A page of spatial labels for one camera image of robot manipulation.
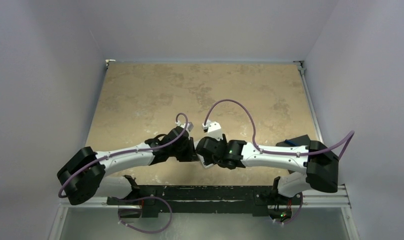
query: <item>black mounting plate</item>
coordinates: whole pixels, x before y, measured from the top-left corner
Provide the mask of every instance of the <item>black mounting plate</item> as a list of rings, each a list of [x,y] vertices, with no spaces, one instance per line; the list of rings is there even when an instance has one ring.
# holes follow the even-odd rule
[[[140,197],[154,195],[168,202],[174,213],[194,214],[252,214],[254,217],[270,216],[276,205],[270,195],[272,186],[196,186],[196,185],[139,185]],[[108,205],[138,205],[109,197]],[[293,205],[300,199],[292,198]],[[144,201],[142,217],[156,218],[158,213],[168,213],[159,200]]]

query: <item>tan work surface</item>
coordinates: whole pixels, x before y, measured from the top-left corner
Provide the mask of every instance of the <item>tan work surface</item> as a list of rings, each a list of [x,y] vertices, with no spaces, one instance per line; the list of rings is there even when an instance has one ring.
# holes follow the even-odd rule
[[[295,65],[283,64],[142,64],[112,63],[87,139],[95,151],[112,151],[140,144],[175,127],[185,113],[194,129],[205,136],[202,122],[218,100],[242,103],[255,121],[260,145],[274,146],[308,134],[316,139],[311,112]],[[221,124],[228,140],[251,142],[246,113],[231,102],[220,103],[209,117]],[[234,170],[200,162],[166,162],[127,169],[114,176],[132,175],[140,185],[272,185],[287,170],[249,167]]]

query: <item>metal frame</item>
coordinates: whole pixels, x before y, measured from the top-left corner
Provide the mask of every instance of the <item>metal frame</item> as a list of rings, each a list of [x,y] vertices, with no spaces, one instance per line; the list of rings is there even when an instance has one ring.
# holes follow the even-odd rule
[[[293,62],[297,65],[300,73],[303,88],[305,90],[306,99],[308,101],[309,109],[312,115],[312,122],[315,127],[317,138],[320,142],[323,142],[321,131],[318,125],[317,117],[314,107],[312,105],[311,96],[309,94],[308,87],[306,85],[304,71],[300,61]],[[344,185],[339,186],[336,193],[324,193],[316,190],[307,190],[303,192],[303,208],[340,208],[344,218],[344,224],[350,240],[359,240],[359,234],[357,232],[355,223],[352,218],[352,212],[350,207],[349,198],[347,195],[346,187]],[[69,208],[118,208],[117,205],[107,205],[106,197],[93,197],[87,202],[80,205],[71,205],[67,199],[61,199],[60,205],[53,223],[52,231],[49,236],[49,240],[59,240],[62,229],[65,223],[65,218]],[[135,209],[139,206],[123,205],[121,208]]]
[[[308,85],[306,85],[306,80],[305,80],[305,70],[306,70],[306,68],[304,68],[302,66],[302,62],[296,61],[294,63],[297,66],[297,69],[298,69],[299,74],[300,74],[300,78],[302,80],[303,89],[305,90],[305,96],[306,96],[306,100],[308,101],[309,110],[311,111],[312,122],[314,123],[315,131],[317,133],[317,138],[318,138],[318,140],[320,142],[323,143],[320,126],[319,126],[318,120],[317,120],[317,115],[315,114],[314,105],[312,105],[312,100],[311,100],[311,95],[309,94]]]

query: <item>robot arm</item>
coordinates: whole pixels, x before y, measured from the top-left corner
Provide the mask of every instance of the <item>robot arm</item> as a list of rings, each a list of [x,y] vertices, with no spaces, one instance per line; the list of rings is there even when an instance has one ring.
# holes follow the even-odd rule
[[[150,166],[176,157],[180,162],[200,161],[205,168],[219,165],[222,168],[272,167],[294,171],[289,176],[277,177],[273,184],[273,196],[277,201],[286,201],[297,193],[308,189],[333,193],[337,191],[337,156],[332,152],[315,157],[300,156],[301,153],[326,148],[311,141],[310,146],[259,146],[265,151],[295,153],[295,155],[265,154],[250,142],[226,140],[217,122],[210,122],[207,136],[194,142],[189,137],[193,128],[189,124],[184,134],[173,144],[155,149],[176,138],[184,130],[184,124],[177,124],[160,140],[158,137],[143,143],[115,151],[94,152],[90,147],[82,148],[59,172],[58,178],[64,184],[71,175],[86,164],[102,158],[84,172],[78,174],[65,186],[65,194],[72,205],[81,204],[93,196],[125,198],[138,188],[130,176],[109,177],[113,173],[137,166]]]

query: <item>white backdrop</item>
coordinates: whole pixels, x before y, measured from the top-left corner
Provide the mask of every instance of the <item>white backdrop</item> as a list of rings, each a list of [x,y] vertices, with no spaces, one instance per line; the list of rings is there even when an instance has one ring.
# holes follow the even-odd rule
[[[306,67],[325,142],[355,130],[340,173],[361,239],[404,239],[404,0],[339,0]]]
[[[298,61],[337,0],[79,0],[107,59]]]
[[[46,239],[104,59],[73,0],[0,0],[0,240]]]

